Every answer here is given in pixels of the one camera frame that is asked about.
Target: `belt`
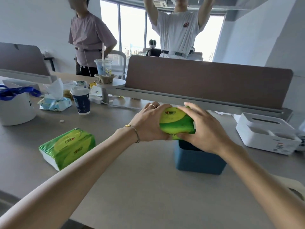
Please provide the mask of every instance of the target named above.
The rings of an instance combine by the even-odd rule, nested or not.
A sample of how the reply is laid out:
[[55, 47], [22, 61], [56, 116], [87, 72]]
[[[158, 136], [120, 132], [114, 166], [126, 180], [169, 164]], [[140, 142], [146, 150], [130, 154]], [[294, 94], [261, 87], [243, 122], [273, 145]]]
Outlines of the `belt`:
[[176, 51], [161, 51], [161, 54], [169, 54], [169, 55], [177, 55], [186, 58], [187, 55], [185, 53], [176, 52]]
[[88, 50], [88, 49], [81, 49], [81, 48], [78, 48], [78, 47], [76, 47], [75, 49], [77, 51], [79, 50], [79, 51], [84, 51], [84, 52], [88, 52], [88, 51], [98, 51], [98, 52], [101, 52], [102, 51], [102, 49]]

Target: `gold ring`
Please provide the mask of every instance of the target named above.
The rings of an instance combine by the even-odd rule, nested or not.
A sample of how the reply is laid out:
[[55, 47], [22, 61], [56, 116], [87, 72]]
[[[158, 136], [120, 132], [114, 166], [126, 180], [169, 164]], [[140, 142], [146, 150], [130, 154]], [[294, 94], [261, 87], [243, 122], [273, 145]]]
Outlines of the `gold ring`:
[[153, 104], [148, 105], [148, 107], [149, 107], [149, 106], [153, 106], [154, 109], [156, 108]]

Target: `black pants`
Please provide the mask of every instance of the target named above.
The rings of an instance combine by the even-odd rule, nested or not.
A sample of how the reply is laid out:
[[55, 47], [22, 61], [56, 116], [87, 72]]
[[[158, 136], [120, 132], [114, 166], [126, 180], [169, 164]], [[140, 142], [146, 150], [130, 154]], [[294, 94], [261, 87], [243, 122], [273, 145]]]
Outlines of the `black pants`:
[[91, 76], [94, 77], [95, 74], [97, 74], [97, 68], [96, 67], [83, 67], [76, 62], [76, 74], [77, 75], [83, 75], [83, 76]]

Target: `blue storage box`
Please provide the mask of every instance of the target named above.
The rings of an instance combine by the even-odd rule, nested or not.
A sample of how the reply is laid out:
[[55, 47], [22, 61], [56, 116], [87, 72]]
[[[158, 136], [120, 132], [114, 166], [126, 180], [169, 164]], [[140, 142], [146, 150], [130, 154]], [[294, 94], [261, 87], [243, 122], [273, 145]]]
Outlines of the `blue storage box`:
[[227, 163], [218, 155], [204, 152], [184, 140], [175, 141], [176, 169], [220, 175]]

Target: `pink t-shirt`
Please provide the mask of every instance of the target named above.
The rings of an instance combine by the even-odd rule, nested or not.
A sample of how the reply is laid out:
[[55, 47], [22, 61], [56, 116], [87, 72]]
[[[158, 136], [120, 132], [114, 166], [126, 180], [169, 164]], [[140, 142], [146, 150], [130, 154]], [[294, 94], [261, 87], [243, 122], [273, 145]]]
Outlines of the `pink t-shirt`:
[[76, 57], [80, 65], [96, 67], [94, 60], [102, 59], [102, 53], [98, 50], [102, 49], [103, 43], [108, 47], [115, 45], [117, 41], [101, 19], [88, 13], [84, 18], [75, 16], [72, 19], [69, 43], [78, 48]]

